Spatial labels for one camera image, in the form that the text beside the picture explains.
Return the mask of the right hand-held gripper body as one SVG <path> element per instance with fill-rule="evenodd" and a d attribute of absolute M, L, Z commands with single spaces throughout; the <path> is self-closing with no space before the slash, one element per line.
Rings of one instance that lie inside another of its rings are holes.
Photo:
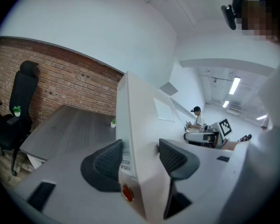
<path fill-rule="evenodd" d="M 221 149 L 227 142 L 227 137 L 232 133 L 232 128 L 227 119 L 215 122 L 212 125 L 206 125 L 203 129 L 206 137 L 206 143 L 203 147 Z"/>

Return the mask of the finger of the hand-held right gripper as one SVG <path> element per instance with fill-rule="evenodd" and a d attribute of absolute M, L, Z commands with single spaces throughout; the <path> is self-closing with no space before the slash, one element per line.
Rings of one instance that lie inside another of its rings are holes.
<path fill-rule="evenodd" d="M 213 143 L 216 140 L 219 132 L 210 132 L 210 133 L 185 133 L 184 139 L 188 142 L 208 144 Z"/>

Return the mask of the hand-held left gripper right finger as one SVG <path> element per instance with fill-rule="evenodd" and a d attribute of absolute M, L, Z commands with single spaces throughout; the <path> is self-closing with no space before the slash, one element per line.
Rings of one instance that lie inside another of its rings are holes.
<path fill-rule="evenodd" d="M 247 144 L 231 150 L 159 140 L 155 224 L 216 224 L 242 172 Z"/>

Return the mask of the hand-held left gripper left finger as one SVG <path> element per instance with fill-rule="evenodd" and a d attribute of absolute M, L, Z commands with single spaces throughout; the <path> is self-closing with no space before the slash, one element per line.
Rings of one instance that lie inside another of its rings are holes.
<path fill-rule="evenodd" d="M 16 188 L 27 204 L 62 224 L 131 224 L 119 184 L 122 141 L 110 141 L 46 161 Z"/>

